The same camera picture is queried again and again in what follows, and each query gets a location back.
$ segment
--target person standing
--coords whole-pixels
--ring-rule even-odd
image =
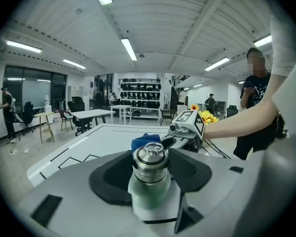
[[[215,105],[215,99],[213,98],[214,94],[209,94],[209,98],[205,101],[205,106],[207,110],[214,115],[214,105]]]
[[[184,91],[184,88],[181,88],[179,93],[178,105],[185,105],[185,99],[186,99],[186,92]]]
[[[247,61],[248,68],[252,70],[252,75],[247,77],[243,83],[240,105],[242,108],[249,109],[262,100],[271,74],[265,69],[265,59],[257,48],[249,49]],[[253,152],[265,150],[274,141],[276,129],[277,121],[275,118],[272,124],[266,128],[238,137],[234,155],[245,160],[251,148],[253,148]]]
[[[1,88],[2,94],[3,94],[3,104],[0,105],[0,109],[3,109],[3,117],[4,117],[4,123],[6,126],[6,130],[8,132],[8,139],[7,143],[11,142],[12,144],[15,144],[17,142],[15,131],[14,131],[14,100],[12,98],[12,95],[9,93],[7,88]]]

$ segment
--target white sleeve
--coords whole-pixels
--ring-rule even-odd
[[[296,64],[296,26],[288,16],[272,15],[272,74],[287,77]]]

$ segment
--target railing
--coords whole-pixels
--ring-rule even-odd
[[[118,84],[123,82],[136,83],[136,82],[146,82],[146,83],[160,83],[160,79],[118,79]]]
[[[175,78],[173,86],[178,85],[180,82],[182,82],[188,78],[189,78],[189,76],[183,76],[183,75],[178,76],[177,78]]]

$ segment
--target white floor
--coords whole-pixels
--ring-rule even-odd
[[[115,124],[120,123],[118,118],[114,118]],[[160,126],[156,119],[132,119],[132,125],[149,125]],[[168,126],[169,120],[165,120],[163,125]],[[14,146],[0,142],[0,186],[7,201],[11,204],[17,204],[22,197],[30,191],[33,186],[27,178],[26,171],[42,158],[46,157],[54,150],[59,148],[64,143],[75,138],[75,126],[72,131],[70,124],[67,123],[67,128],[63,127],[61,131],[61,121],[51,124],[55,137],[55,142],[52,142],[49,134],[43,134],[43,144],[40,142],[39,129],[32,133],[20,134],[20,141]],[[233,151],[236,146],[236,138],[217,139],[213,142],[219,147],[222,146],[229,151]],[[11,154],[11,150],[16,149],[17,152]]]

